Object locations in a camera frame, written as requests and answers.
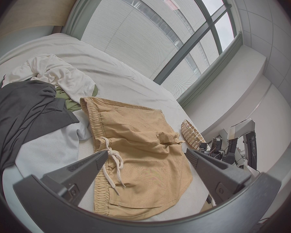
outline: white drawstring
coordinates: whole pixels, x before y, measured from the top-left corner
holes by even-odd
[[[116,163],[116,169],[117,169],[116,173],[118,175],[118,179],[119,179],[120,183],[124,187],[126,187],[122,182],[121,172],[120,172],[120,170],[124,167],[123,159],[121,158],[120,153],[118,151],[115,151],[115,150],[112,150],[112,148],[109,148],[108,138],[102,137],[102,139],[104,139],[106,142],[106,148],[103,150],[108,150],[108,154],[114,159],[114,161]],[[105,164],[102,166],[102,171],[104,172],[104,175],[105,175],[106,179],[108,180],[109,184],[111,185],[111,187],[116,191],[116,193],[118,195],[120,195],[119,192],[117,191],[117,189],[115,188],[115,184],[114,184],[113,180],[110,178],[109,174],[107,173]]]

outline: ceiling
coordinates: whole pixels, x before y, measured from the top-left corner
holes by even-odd
[[[264,75],[291,107],[291,21],[277,0],[235,0],[244,44],[266,56]]]

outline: clothing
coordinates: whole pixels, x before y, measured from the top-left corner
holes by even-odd
[[[95,85],[94,91],[92,96],[95,97],[98,93],[98,88]],[[74,102],[69,95],[60,87],[56,87],[56,96],[55,98],[61,98],[61,99],[65,99],[66,100],[66,107],[68,110],[70,111],[77,111],[77,110],[81,110],[81,105],[77,102]]]
[[[2,172],[15,163],[22,144],[79,122],[55,98],[55,87],[39,80],[10,83],[0,89],[0,191]]]
[[[103,170],[98,173],[94,212],[141,220],[175,205],[190,185],[192,174],[182,151],[183,141],[162,111],[95,97],[82,98],[80,104],[90,121],[95,152],[109,147],[124,161],[120,170],[123,184],[118,179],[120,159],[109,156],[105,163],[120,195]]]
[[[73,114],[79,123],[73,123],[32,141],[24,143],[15,164],[22,176],[30,174],[39,179],[45,173],[62,168],[78,160],[79,140],[92,137],[89,121],[82,110]]]
[[[77,103],[81,97],[91,96],[95,89],[95,82],[89,76],[54,54],[42,54],[27,60],[4,76],[2,87],[28,78],[60,86]]]

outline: sky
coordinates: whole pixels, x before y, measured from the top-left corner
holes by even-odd
[[[202,1],[205,4],[206,8],[208,9],[209,14],[211,15],[223,5],[222,0],[202,0]],[[234,39],[232,26],[227,13],[216,23],[216,29],[220,38],[222,50],[224,51]]]

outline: cream garment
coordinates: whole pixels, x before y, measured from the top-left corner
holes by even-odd
[[[91,96],[95,88],[95,82],[84,72],[56,55],[47,53],[28,59],[20,67],[6,74],[2,87],[29,78],[51,83],[55,87],[60,86],[77,103],[80,103],[81,97]]]
[[[106,172],[95,180],[94,212],[126,220],[141,220],[175,205],[192,181],[189,163],[182,151],[179,133],[166,122],[161,110],[115,102],[81,98],[88,115],[95,152],[106,142],[124,161],[120,170],[109,156]]]

